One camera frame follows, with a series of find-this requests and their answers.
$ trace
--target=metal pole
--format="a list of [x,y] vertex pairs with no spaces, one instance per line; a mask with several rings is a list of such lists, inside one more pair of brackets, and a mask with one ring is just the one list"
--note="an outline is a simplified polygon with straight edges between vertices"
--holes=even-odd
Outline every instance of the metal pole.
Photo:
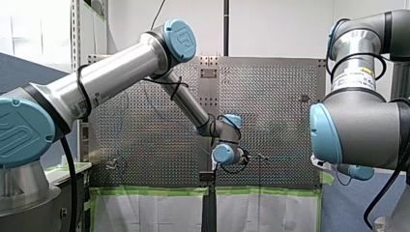
[[223,56],[229,56],[229,0],[223,2]]

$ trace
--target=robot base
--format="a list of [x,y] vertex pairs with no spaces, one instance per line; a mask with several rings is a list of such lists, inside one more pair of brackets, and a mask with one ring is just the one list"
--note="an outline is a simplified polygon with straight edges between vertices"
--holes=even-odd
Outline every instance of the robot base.
[[59,188],[52,187],[49,197],[42,203],[29,208],[0,212],[0,231],[60,231],[61,219],[65,215],[61,207],[60,193]]

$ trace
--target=silver arm segment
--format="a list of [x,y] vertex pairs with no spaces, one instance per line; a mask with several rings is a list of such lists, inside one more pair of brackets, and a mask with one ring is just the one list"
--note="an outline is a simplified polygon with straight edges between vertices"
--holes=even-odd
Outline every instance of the silver arm segment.
[[242,163],[246,160],[244,151],[239,148],[240,123],[232,125],[229,122],[239,116],[225,115],[218,119],[218,116],[211,117],[198,103],[190,90],[184,85],[176,85],[179,77],[174,71],[170,71],[163,77],[156,79],[162,84],[165,92],[172,97],[179,108],[195,125],[196,131],[201,136],[217,137],[220,144],[214,149],[213,157],[221,164]]
[[334,35],[330,57],[337,63],[332,93],[312,107],[313,153],[333,163],[395,169],[409,137],[409,105],[386,103],[376,93],[374,56],[390,53],[410,60],[410,12],[343,22]]

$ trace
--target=perforated metal panel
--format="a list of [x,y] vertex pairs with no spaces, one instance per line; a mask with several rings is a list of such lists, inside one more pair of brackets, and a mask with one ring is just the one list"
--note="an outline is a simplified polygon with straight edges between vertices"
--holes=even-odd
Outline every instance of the perforated metal panel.
[[323,97],[324,74],[322,60],[220,58],[220,113],[242,116],[241,146],[252,158],[240,174],[218,172],[217,185],[318,187],[308,113]]
[[[198,67],[190,63],[175,71],[196,95]],[[92,186],[198,186],[193,126],[159,84],[135,84],[101,105],[95,121]]]
[[[243,117],[241,146],[253,156],[238,175],[218,172],[217,185],[318,188],[319,174],[309,161],[308,111],[324,96],[324,62],[213,57],[211,65],[211,57],[202,58],[176,72],[195,96],[200,93],[206,110]],[[201,77],[204,69],[216,69],[218,76]],[[212,106],[210,98],[217,101]],[[199,166],[209,159],[192,124],[157,84],[138,83],[101,105],[90,129],[92,186],[197,187]],[[209,142],[200,141],[210,150]],[[256,154],[270,163],[261,162],[259,169]]]

